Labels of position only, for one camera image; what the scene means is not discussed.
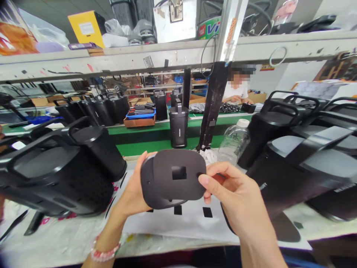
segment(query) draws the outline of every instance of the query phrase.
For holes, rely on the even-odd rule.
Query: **plastic water bottle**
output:
[[[250,141],[248,125],[248,120],[239,119],[236,125],[227,128],[218,149],[217,158],[219,161],[228,161],[234,166],[237,164],[239,157]]]

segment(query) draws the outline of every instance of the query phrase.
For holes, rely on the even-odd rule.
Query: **white table surface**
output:
[[[135,161],[128,161],[128,169],[133,169],[134,166]],[[8,202],[5,208],[11,214],[19,206]],[[23,236],[34,214],[35,211],[30,210],[2,243],[3,255],[9,262],[8,267],[49,268],[82,263],[92,247],[93,239],[100,232],[104,218],[104,214],[92,218],[45,217],[33,235]],[[299,231],[306,240],[357,233],[357,220],[336,223],[303,203],[287,209],[285,214],[292,222],[302,224],[303,228]],[[212,240],[127,233],[122,235],[121,243],[117,258],[226,245]]]

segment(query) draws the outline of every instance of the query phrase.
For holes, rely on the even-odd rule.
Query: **cable ring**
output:
[[[278,62],[277,64],[273,64],[273,63],[271,62],[271,61],[272,61],[272,57],[273,57],[274,53],[275,53],[276,51],[278,51],[279,49],[281,49],[281,48],[283,48],[283,49],[285,50],[285,55],[284,55],[283,59],[282,59],[280,62]],[[276,48],[276,49],[273,51],[273,53],[270,55],[270,58],[269,58],[269,64],[270,64],[270,66],[271,66],[271,67],[277,67],[277,66],[279,66],[279,65],[282,64],[283,61],[286,59],[286,56],[287,56],[287,48],[286,48],[286,47],[281,46],[281,47]]]

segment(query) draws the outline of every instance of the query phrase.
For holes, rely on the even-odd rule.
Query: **beaded bracelet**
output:
[[[93,248],[90,250],[90,256],[91,256],[92,260],[94,260],[95,262],[106,262],[106,261],[113,259],[115,257],[115,254],[117,253],[117,251],[120,248],[120,243],[118,243],[118,245],[115,248],[113,248],[112,250],[110,250],[108,252],[100,252],[94,248],[94,246],[98,240],[98,237],[99,236],[96,237],[94,244],[93,244]]]

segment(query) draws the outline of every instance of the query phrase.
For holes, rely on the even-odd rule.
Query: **yellow box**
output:
[[[106,33],[105,18],[92,10],[69,15],[68,19],[79,43],[93,42],[101,48],[105,47],[102,39],[102,35]]]

